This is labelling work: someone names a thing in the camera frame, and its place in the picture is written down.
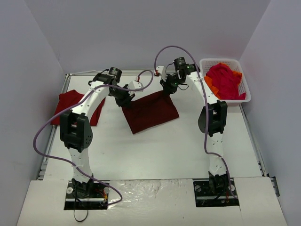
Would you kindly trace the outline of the dark maroon t shirt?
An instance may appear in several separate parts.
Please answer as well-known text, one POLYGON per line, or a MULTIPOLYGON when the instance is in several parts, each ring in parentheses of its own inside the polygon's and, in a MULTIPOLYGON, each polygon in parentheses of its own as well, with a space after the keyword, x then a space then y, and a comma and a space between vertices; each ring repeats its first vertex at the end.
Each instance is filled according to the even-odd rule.
POLYGON ((133 134, 179 118, 178 111, 169 95, 158 91, 131 101, 122 112, 133 134))

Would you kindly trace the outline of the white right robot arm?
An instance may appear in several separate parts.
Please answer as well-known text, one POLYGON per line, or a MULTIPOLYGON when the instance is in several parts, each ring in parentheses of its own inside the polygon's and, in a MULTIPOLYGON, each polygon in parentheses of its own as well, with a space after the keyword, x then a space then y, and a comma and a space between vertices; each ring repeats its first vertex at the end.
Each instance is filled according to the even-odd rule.
POLYGON ((228 168, 223 161, 223 132, 227 119, 227 103, 219 100, 211 91, 195 64, 188 64, 184 57, 172 62, 175 72, 169 74, 164 66, 157 66, 155 73, 168 95, 174 94, 179 85, 187 84, 203 102, 198 127, 204 134, 204 151, 209 156, 209 190, 220 194, 229 184, 228 168))

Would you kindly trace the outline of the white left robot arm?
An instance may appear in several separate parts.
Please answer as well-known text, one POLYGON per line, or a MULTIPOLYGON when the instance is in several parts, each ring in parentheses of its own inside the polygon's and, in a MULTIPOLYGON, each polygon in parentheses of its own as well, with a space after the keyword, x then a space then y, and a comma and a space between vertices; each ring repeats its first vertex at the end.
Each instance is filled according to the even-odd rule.
POLYGON ((135 94, 128 89, 139 89, 143 86, 137 81, 126 84, 122 90, 114 88, 120 82, 122 71, 118 68, 98 73, 88 82, 90 88, 81 98, 82 104, 60 115, 60 140, 68 149, 71 161, 76 165, 73 169, 72 185, 84 197, 91 196, 95 185, 89 164, 88 147, 92 143, 93 132, 91 119, 100 103, 107 97, 114 97, 119 106, 129 106, 135 94))

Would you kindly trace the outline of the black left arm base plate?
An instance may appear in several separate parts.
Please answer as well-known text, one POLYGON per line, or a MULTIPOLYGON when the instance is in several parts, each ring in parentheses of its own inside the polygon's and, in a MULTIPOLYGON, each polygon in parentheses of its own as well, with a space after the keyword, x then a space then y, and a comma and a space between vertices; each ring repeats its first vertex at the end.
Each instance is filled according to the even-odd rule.
POLYGON ((109 183, 98 182, 89 184, 87 191, 83 186, 74 185, 68 181, 66 188, 64 210, 106 210, 108 209, 109 183))

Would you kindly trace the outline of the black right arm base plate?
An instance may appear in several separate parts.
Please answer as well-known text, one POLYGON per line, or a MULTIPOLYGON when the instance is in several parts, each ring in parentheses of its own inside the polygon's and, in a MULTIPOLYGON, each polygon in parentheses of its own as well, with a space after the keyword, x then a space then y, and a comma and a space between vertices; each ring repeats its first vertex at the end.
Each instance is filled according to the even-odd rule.
POLYGON ((218 189, 217 192, 211 189, 208 179, 193 180, 193 188, 197 208, 239 206, 233 179, 231 186, 218 189))

